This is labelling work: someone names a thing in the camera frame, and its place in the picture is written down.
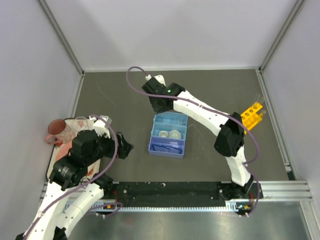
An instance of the floor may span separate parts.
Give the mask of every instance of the floor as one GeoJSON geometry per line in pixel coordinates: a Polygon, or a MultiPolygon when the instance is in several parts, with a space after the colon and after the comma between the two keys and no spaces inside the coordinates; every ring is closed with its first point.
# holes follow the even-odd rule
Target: floor
{"type": "Polygon", "coordinates": [[[231,212],[119,212],[85,216],[68,240],[311,240],[298,202],[262,202],[249,218],[231,212]]]}
{"type": "MultiPolygon", "coordinates": [[[[150,72],[175,82],[199,100],[226,113],[242,113],[262,94],[255,70],[193,70],[150,72]]],[[[141,72],[130,73],[138,89],[145,83],[141,72]]],[[[134,145],[126,159],[118,159],[107,174],[120,182],[230,181],[227,162],[214,149],[216,137],[203,125],[188,118],[184,159],[150,156],[148,144],[154,113],[146,96],[134,92],[124,72],[86,73],[76,108],[76,117],[107,115],[111,126],[123,132],[134,145]]],[[[252,130],[261,155],[250,168],[261,181],[288,180],[271,120],[267,114],[252,130]]],[[[255,147],[245,137],[245,156],[251,160],[255,147]]],[[[110,159],[103,159],[102,168],[110,159]]]]}

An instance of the white cup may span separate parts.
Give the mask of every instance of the white cup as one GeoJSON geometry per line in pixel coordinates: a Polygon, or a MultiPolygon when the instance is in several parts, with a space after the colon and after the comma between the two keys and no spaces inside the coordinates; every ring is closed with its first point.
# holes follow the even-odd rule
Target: white cup
{"type": "Polygon", "coordinates": [[[167,132],[167,131],[161,131],[161,132],[159,132],[159,137],[167,138],[167,137],[168,137],[168,132],[167,132]]]}
{"type": "Polygon", "coordinates": [[[177,130],[172,130],[169,132],[169,138],[171,139],[181,139],[181,133],[177,130]]]}

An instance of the white wall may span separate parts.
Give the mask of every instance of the white wall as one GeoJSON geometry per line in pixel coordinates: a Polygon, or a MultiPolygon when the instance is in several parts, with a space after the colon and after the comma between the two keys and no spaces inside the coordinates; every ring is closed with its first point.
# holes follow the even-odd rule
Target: white wall
{"type": "Polygon", "coordinates": [[[307,0],[265,71],[297,169],[320,210],[320,1],[307,0]]]}
{"type": "Polygon", "coordinates": [[[296,0],[46,0],[85,70],[260,66],[296,0]]]}
{"type": "Polygon", "coordinates": [[[0,239],[32,223],[52,146],[48,124],[69,116],[79,74],[36,0],[0,1],[0,239]]]}

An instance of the wire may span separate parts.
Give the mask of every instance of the wire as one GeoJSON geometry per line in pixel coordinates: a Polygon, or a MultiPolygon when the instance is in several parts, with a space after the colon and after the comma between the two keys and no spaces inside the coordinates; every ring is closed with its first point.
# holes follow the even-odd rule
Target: wire
{"type": "MultiPolygon", "coordinates": [[[[139,67],[139,66],[132,66],[132,67],[129,67],[129,68],[128,68],[128,70],[127,70],[126,73],[125,73],[125,79],[126,79],[127,84],[129,85],[129,87],[132,88],[135,92],[137,92],[137,93],[139,93],[139,94],[142,94],[142,95],[145,95],[145,96],[148,96],[148,97],[182,100],[182,101],[186,101],[186,102],[188,102],[188,103],[194,104],[194,105],[196,105],[196,106],[200,106],[199,103],[197,103],[197,102],[195,102],[195,101],[192,101],[192,100],[190,100],[190,99],[187,99],[187,98],[178,97],[178,96],[167,96],[167,95],[149,94],[149,93],[145,93],[145,92],[143,92],[143,91],[140,91],[140,90],[136,89],[136,88],[131,84],[131,82],[130,82],[130,80],[129,80],[129,73],[130,73],[130,71],[131,71],[132,69],[139,69],[140,71],[142,71],[142,72],[144,73],[145,76],[148,76],[148,74],[147,74],[147,72],[146,72],[143,68],[141,68],[141,67],[139,67]]],[[[242,124],[242,122],[238,121],[238,120],[235,119],[234,117],[232,117],[232,116],[230,116],[230,115],[228,115],[228,114],[225,114],[225,113],[223,113],[223,112],[220,112],[220,111],[217,111],[217,110],[208,108],[208,107],[206,107],[206,106],[201,106],[201,107],[202,107],[203,109],[209,111],[209,112],[222,115],[222,116],[224,116],[224,117],[226,117],[226,118],[234,121],[235,123],[237,123],[241,128],[243,128],[243,129],[247,132],[247,134],[250,136],[250,138],[252,139],[252,141],[253,141],[253,143],[254,143],[254,145],[255,145],[255,149],[256,149],[255,157],[254,157],[252,160],[250,160],[250,161],[245,161],[245,162],[242,163],[242,164],[244,165],[244,167],[246,168],[246,170],[247,170],[247,171],[253,176],[253,178],[255,179],[256,184],[257,184],[257,188],[258,188],[258,189],[257,189],[258,193],[257,193],[256,202],[255,202],[255,204],[254,204],[251,212],[248,213],[248,215],[247,215],[247,216],[249,217],[249,216],[256,210],[257,205],[258,205],[258,202],[259,202],[259,198],[260,198],[260,195],[261,195],[261,192],[260,192],[260,191],[261,191],[261,188],[260,188],[259,181],[258,181],[257,177],[253,174],[252,171],[249,170],[249,168],[248,168],[248,166],[247,166],[248,164],[254,163],[254,162],[257,161],[258,158],[259,158],[260,148],[259,148],[258,142],[257,142],[256,138],[254,137],[254,135],[246,128],[246,126],[244,126],[244,125],[242,124]]]]}
{"type": "MultiPolygon", "coordinates": [[[[46,206],[46,208],[42,211],[43,214],[45,214],[49,208],[51,208],[54,204],[56,204],[58,201],[60,201],[61,199],[65,198],[66,196],[78,191],[79,189],[89,185],[90,183],[94,182],[96,179],[100,178],[110,167],[111,165],[114,163],[117,153],[118,153],[118,138],[117,135],[115,133],[115,131],[112,129],[112,127],[110,126],[110,124],[104,120],[102,117],[92,114],[91,117],[95,117],[99,120],[101,120],[103,123],[105,123],[105,125],[108,127],[108,129],[110,130],[112,136],[113,136],[113,140],[114,140],[114,153],[112,156],[111,161],[109,162],[109,164],[100,172],[98,173],[95,177],[93,177],[91,180],[75,187],[74,189],[72,189],[71,191],[66,192],[65,194],[61,195],[60,197],[58,197],[57,199],[55,199],[54,201],[52,201],[48,206],[46,206]]],[[[27,240],[27,237],[29,236],[29,234],[31,233],[31,231],[34,229],[34,227],[37,225],[37,223],[39,222],[40,218],[42,216],[40,215],[39,217],[37,217],[36,220],[34,220],[34,222],[31,224],[30,228],[28,229],[28,231],[26,232],[26,234],[24,235],[22,240],[27,240]]]]}

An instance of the mug handle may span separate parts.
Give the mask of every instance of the mug handle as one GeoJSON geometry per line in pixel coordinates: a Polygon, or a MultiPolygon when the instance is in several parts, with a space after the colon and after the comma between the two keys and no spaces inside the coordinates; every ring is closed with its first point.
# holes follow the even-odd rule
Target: mug handle
{"type": "Polygon", "coordinates": [[[55,141],[50,141],[50,142],[49,142],[49,139],[52,138],[52,137],[54,137],[54,135],[48,134],[48,135],[45,137],[44,141],[45,141],[47,144],[61,144],[61,143],[62,143],[62,141],[60,141],[59,139],[56,139],[55,141]]]}

